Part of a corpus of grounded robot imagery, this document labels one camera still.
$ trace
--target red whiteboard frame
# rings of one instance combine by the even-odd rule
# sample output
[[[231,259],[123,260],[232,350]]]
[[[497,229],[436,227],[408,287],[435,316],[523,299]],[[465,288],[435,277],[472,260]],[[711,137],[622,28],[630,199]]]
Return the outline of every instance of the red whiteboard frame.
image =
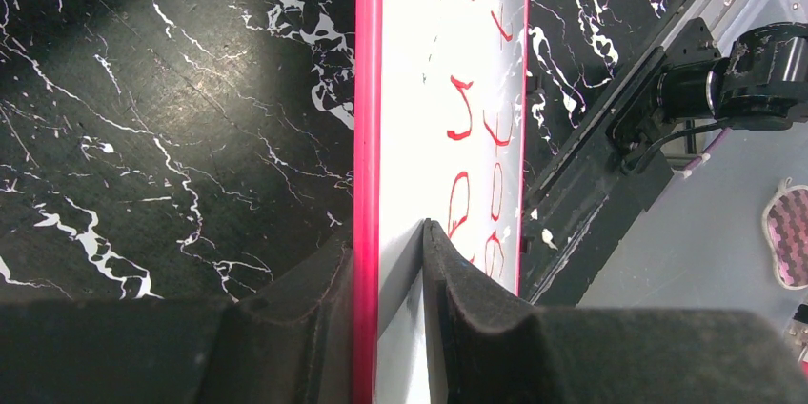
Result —
[[[353,131],[353,402],[371,404],[378,339],[382,0],[356,0]]]

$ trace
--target pink patterned object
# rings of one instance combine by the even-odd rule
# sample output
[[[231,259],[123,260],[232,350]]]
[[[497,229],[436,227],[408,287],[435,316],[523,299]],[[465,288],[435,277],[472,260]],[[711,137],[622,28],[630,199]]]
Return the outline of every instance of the pink patterned object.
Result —
[[[772,250],[775,276],[783,288],[808,288],[808,186],[780,182],[763,211],[763,233]]]

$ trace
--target whiteboard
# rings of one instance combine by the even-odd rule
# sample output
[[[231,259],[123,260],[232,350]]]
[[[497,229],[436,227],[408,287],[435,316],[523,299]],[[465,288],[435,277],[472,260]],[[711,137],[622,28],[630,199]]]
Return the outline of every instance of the whiteboard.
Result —
[[[526,2],[381,0],[379,289],[432,218],[466,259],[517,293]],[[357,2],[357,18],[369,6]],[[358,52],[357,71],[362,62]],[[357,96],[357,120],[362,104]],[[377,402],[429,402],[419,285],[381,324]],[[391,301],[380,304],[385,312]]]

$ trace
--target black cable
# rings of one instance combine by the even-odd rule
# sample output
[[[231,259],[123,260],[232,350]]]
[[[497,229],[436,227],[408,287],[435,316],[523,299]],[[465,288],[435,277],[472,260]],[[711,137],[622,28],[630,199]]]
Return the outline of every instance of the black cable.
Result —
[[[705,132],[720,130],[722,128],[726,128],[727,125],[728,123],[726,122],[726,120],[722,120],[717,121],[716,123],[711,123],[709,125],[696,126],[694,128],[676,131],[670,135],[666,135],[665,137],[662,137],[661,139],[651,144],[651,147],[649,147],[648,150],[646,150],[645,153],[643,153],[642,156],[639,157],[639,159],[636,161],[634,165],[629,166],[629,164],[625,160],[623,160],[621,169],[625,174],[635,173],[637,172],[637,170],[643,171],[645,167],[648,166],[648,163],[651,162],[651,158],[653,158],[654,155],[657,154],[657,152],[659,152],[662,146],[667,144],[668,142],[680,139],[682,137],[687,137],[689,135],[704,134]]]
[[[694,120],[687,120],[687,121],[684,122],[684,129],[685,130],[691,130],[695,126],[696,126],[696,122]],[[687,154],[696,154],[697,153],[696,146],[697,146],[696,145],[696,135],[695,134],[688,135],[687,140],[685,141],[685,146],[684,146],[685,151],[684,152],[687,153]]]

